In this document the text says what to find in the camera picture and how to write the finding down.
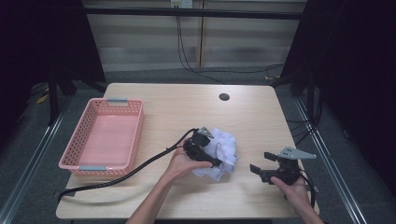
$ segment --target white cloth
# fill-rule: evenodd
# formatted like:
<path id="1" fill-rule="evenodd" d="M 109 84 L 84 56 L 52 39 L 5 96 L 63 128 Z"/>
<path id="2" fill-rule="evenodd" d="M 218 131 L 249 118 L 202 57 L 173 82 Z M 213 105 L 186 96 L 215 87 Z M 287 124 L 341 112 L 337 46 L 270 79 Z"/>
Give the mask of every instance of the white cloth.
<path id="1" fill-rule="evenodd" d="M 211 131 L 214 136 L 210 143 L 204 147 L 204 151 L 213 158 L 222 161 L 219 167 L 195 169 L 192 172 L 197 176 L 208 175 L 212 179 L 220 181 L 226 173 L 233 173 L 238 156 L 236 156 L 236 140 L 230 133 L 223 133 L 219 129 Z"/>

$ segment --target hand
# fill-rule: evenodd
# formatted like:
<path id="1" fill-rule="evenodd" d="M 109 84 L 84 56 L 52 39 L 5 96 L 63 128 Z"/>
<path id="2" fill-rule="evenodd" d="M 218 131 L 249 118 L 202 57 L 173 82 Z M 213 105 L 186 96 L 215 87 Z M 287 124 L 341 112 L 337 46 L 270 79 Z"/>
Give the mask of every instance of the hand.
<path id="1" fill-rule="evenodd" d="M 173 180 L 181 178 L 194 169 L 212 167 L 212 163 L 209 161 L 193 161 L 190 159 L 182 147 L 186 140 L 187 139 L 185 139 L 179 148 L 176 149 L 171 161 L 169 162 L 168 168 L 164 173 L 164 175 L 170 176 Z"/>
<path id="2" fill-rule="evenodd" d="M 311 207 L 306 193 L 305 181 L 301 177 L 292 185 L 287 185 L 274 176 L 271 177 L 271 181 L 286 195 L 289 203 L 297 214 L 299 214 L 302 208 L 306 208 L 307 206 Z"/>

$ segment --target black cable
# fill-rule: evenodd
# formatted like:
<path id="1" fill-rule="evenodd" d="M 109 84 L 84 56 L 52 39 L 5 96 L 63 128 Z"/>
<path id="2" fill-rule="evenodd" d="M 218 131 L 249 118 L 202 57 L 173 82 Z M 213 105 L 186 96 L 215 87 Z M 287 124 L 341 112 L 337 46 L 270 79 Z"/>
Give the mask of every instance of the black cable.
<path id="1" fill-rule="evenodd" d="M 291 137 L 292 137 L 292 138 L 295 138 L 295 137 L 300 136 L 300 135 L 302 135 L 302 134 L 311 133 L 311 131 L 312 131 L 312 129 L 308 130 L 308 132 L 307 132 L 306 130 L 303 130 L 302 132 L 296 133 L 296 134 L 292 135 Z"/>
<path id="2" fill-rule="evenodd" d="M 58 196 L 58 203 L 61 201 L 62 197 L 66 194 L 72 193 L 72 192 L 77 192 L 77 191 L 83 191 L 83 190 L 88 190 L 88 189 L 101 189 L 101 188 L 105 188 L 105 187 L 109 187 L 115 184 L 118 184 L 126 179 L 128 179 L 129 177 L 135 175 L 137 172 L 139 172 L 140 170 L 142 170 L 143 168 L 145 168 L 147 165 L 149 165 L 150 163 L 152 163 L 153 161 L 158 160 L 160 157 L 168 154 L 169 152 L 175 150 L 177 148 L 177 145 L 180 144 L 185 138 L 186 136 L 191 133 L 191 132 L 196 132 L 198 131 L 198 129 L 190 129 L 189 131 L 187 131 L 174 145 L 172 145 L 171 147 L 167 148 L 165 151 L 153 156 L 152 158 L 148 159 L 147 161 L 143 162 L 143 164 L 139 165 L 137 168 L 135 168 L 134 170 L 132 170 L 132 172 L 130 172 L 127 175 L 124 175 L 118 179 L 103 183 L 103 184 L 96 184 L 96 185 L 89 185 L 89 186 L 84 186 L 84 187 L 79 187 L 79 188 L 74 188 L 74 189 L 67 189 L 65 191 L 63 191 L 59 196 Z"/>
<path id="3" fill-rule="evenodd" d="M 314 120 L 307 120 L 307 121 L 311 121 L 312 128 L 310 128 L 310 129 L 308 130 L 308 133 L 306 133 L 300 140 L 298 140 L 298 141 L 294 144 L 295 146 L 297 146 L 298 144 L 300 144 L 309 134 L 311 134 L 314 130 L 317 129 L 318 124 L 319 124 L 319 122 L 320 122 L 320 118 L 321 118 L 322 112 L 323 112 L 323 96 L 322 96 L 321 91 L 319 90 L 318 105 L 317 105 L 317 111 L 316 111 L 316 115 L 315 115 L 315 117 L 314 117 Z"/>
<path id="4" fill-rule="evenodd" d="M 187 67 L 186 67 L 186 65 L 183 63 L 183 60 L 181 59 L 181 56 L 180 56 L 180 44 L 181 44 L 181 51 L 182 51 L 182 53 L 183 53 L 184 60 L 185 60 L 185 63 L 186 63 L 186 65 L 187 65 Z M 187 71 L 193 72 L 194 74 L 196 74 L 196 75 L 198 75 L 198 76 L 201 76 L 201 77 L 210 78 L 210 79 L 215 80 L 215 81 L 217 81 L 217 82 L 219 82 L 219 83 L 221 83 L 221 84 L 225 84 L 225 83 L 222 82 L 222 81 L 220 81 L 220 80 L 218 80 L 218 79 L 215 79 L 215 78 L 213 78 L 213 77 L 204 76 L 204 75 L 202 75 L 202 73 L 242 73 L 242 74 L 245 73 L 245 74 L 250 74 L 250 73 L 261 73 L 261 72 L 266 72 L 267 75 L 268 75 L 268 71 L 269 71 L 269 70 L 274 69 L 274 68 L 277 68 L 277 67 L 279 67 L 279 66 L 281 66 L 281 65 L 284 65 L 284 63 L 271 64 L 271 65 L 266 66 L 264 69 L 256 70 L 256 71 L 232 71 L 232 70 L 206 70 L 206 71 L 196 71 L 196 70 L 194 70 L 193 68 L 191 68 L 191 66 L 190 66 L 190 64 L 189 64 L 189 62 L 188 62 L 188 60 L 187 60 L 186 52 L 185 52 L 185 50 L 184 50 L 183 37 L 182 37 L 182 34 L 181 34 L 180 17 L 177 17 L 177 51 L 178 51 L 178 58 L 179 58 L 179 60 L 180 60 L 180 63 L 181 63 L 181 65 L 182 65 Z"/>
<path id="5" fill-rule="evenodd" d="M 308 184 L 309 190 L 311 191 L 311 206 L 312 208 L 315 208 L 316 192 L 314 188 L 314 182 L 311 176 L 309 176 L 309 174 L 305 170 L 300 169 L 300 171 L 304 172 L 307 176 L 305 177 L 304 175 L 300 174 L 300 177 L 302 177 L 303 180 L 305 180 L 306 183 Z"/>
<path id="6" fill-rule="evenodd" d="M 217 81 L 217 82 L 219 82 L 219 83 L 221 83 L 221 84 L 225 84 L 224 82 L 222 82 L 222 81 L 220 81 L 220 80 L 218 80 L 218 79 L 215 79 L 215 78 L 213 78 L 213 77 L 208 77 L 208 76 L 204 76 L 204 75 L 202 75 L 202 74 L 199 74 L 199 73 L 195 72 L 195 71 L 191 68 L 191 66 L 190 66 L 190 64 L 189 64 L 189 61 L 187 60 L 186 52 L 184 51 L 183 38 L 182 38 L 182 34 L 181 34 L 180 17 L 176 17 L 176 20 L 177 20 L 177 51 L 178 51 L 178 58 L 180 59 L 181 65 L 182 65 L 187 71 L 192 72 L 192 73 L 194 73 L 194 74 L 197 75 L 197 76 L 210 78 L 210 79 L 212 79 L 212 80 L 214 80 L 214 81 Z M 183 55 L 184 55 L 184 60 L 185 60 L 186 65 L 187 65 L 188 67 L 186 67 L 186 65 L 183 63 L 183 60 L 181 59 L 181 55 L 180 55 L 180 44 L 181 44 L 181 49 L 182 49 L 182 52 L 183 52 Z"/>
<path id="7" fill-rule="evenodd" d="M 287 122 L 290 122 L 290 123 L 305 123 L 305 122 L 308 122 L 309 120 L 292 120 L 292 119 L 286 119 L 286 121 Z"/>
<path id="8" fill-rule="evenodd" d="M 298 128 L 300 128 L 301 126 L 303 126 L 304 124 L 303 123 L 301 123 L 301 124 L 299 124 L 299 125 L 297 125 L 297 126 L 295 126 L 294 128 L 291 128 L 290 129 L 290 132 L 292 132 L 292 131 L 294 131 L 294 130 L 296 130 L 296 129 L 298 129 Z"/>

